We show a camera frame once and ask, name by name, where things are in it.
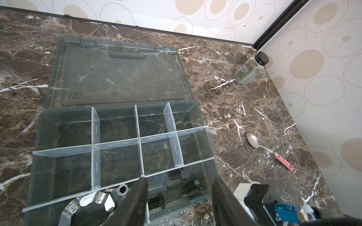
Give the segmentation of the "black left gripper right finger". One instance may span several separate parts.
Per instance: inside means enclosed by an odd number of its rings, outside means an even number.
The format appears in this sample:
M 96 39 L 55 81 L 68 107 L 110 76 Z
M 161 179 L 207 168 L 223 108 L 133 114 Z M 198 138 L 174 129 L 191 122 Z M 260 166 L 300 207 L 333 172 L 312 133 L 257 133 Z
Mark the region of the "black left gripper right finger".
M 212 184 L 212 205 L 216 226 L 256 225 L 219 176 Z

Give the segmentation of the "silver wing nut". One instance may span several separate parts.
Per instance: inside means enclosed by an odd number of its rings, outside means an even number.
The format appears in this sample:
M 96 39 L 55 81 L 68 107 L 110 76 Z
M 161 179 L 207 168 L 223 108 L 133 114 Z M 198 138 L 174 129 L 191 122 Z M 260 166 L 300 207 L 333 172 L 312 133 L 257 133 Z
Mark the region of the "silver wing nut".
M 129 188 L 126 184 L 120 184 L 117 188 L 107 188 L 104 192 L 116 192 L 119 196 L 125 196 L 129 191 Z
M 72 217 L 81 209 L 87 210 L 87 206 L 103 206 L 106 212 L 114 210 L 116 204 L 109 193 L 96 191 L 87 195 L 74 198 L 62 211 L 59 219 L 59 226 L 70 226 Z

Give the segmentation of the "clear grey compartment organizer box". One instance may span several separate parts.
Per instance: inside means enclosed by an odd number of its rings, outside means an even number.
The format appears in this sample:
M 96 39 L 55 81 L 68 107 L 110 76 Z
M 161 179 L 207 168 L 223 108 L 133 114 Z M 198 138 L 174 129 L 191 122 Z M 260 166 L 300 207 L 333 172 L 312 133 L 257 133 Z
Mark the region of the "clear grey compartment organizer box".
M 183 168 L 186 179 L 169 180 Z M 147 44 L 62 36 L 44 111 L 38 119 L 24 225 L 58 226 L 76 197 L 148 180 L 145 224 L 211 200 L 217 176 L 213 146 L 178 50 Z M 198 180 L 200 189 L 184 186 Z M 116 206 L 89 205 L 71 226 L 97 226 Z

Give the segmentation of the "black hex bolt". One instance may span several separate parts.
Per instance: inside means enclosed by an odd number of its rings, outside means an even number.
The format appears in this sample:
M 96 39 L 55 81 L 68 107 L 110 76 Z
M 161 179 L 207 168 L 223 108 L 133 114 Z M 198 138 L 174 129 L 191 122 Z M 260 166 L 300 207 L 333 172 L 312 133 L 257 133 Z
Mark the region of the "black hex bolt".
M 164 195 L 161 193 L 161 194 L 158 194 L 158 195 L 148 199 L 148 207 L 149 207 L 149 210 L 154 210 L 157 208 L 165 209 L 166 204 L 165 204 Z
M 192 180 L 184 186 L 184 193 L 188 194 L 194 190 L 200 189 L 201 184 L 198 180 Z
M 177 179 L 181 179 L 181 180 L 185 180 L 186 179 L 186 172 L 183 168 L 171 171 L 168 175 L 169 180 L 173 181 L 173 180 L 177 180 Z

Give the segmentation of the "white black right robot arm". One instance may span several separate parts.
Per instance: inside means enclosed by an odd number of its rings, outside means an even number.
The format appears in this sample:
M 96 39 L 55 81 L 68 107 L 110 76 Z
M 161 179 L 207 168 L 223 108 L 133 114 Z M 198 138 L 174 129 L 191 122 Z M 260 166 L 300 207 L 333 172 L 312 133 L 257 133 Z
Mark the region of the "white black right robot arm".
M 327 218 L 310 205 L 301 210 L 283 203 L 270 185 L 239 184 L 232 202 L 222 206 L 224 221 L 231 226 L 360 226 L 354 218 Z

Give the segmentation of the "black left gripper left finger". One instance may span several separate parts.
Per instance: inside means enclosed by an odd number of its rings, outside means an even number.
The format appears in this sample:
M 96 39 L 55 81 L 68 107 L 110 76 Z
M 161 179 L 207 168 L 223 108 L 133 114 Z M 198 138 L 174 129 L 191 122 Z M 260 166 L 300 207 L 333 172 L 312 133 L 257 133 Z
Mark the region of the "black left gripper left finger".
M 148 200 L 148 180 L 139 178 L 121 205 L 102 226 L 143 226 Z

